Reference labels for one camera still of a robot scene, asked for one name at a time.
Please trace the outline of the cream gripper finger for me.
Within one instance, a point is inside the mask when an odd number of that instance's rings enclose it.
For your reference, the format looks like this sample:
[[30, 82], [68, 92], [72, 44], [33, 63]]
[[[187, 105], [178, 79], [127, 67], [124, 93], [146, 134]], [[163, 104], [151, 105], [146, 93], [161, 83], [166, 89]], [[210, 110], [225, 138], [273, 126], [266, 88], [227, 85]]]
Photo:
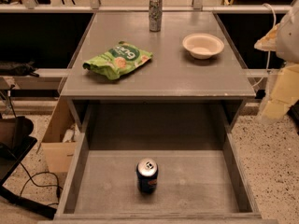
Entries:
[[269, 83], [259, 109], [260, 122], [276, 122], [299, 101], [299, 64], [286, 63]]

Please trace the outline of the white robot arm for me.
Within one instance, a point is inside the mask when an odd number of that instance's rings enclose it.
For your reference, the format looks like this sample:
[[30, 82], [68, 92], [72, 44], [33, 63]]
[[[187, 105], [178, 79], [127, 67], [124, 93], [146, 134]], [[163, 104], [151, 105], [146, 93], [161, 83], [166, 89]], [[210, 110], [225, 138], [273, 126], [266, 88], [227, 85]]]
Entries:
[[299, 7], [292, 7], [254, 48], [274, 51], [286, 63], [275, 78], [268, 79], [259, 109], [258, 120], [270, 124], [282, 119], [299, 101]]

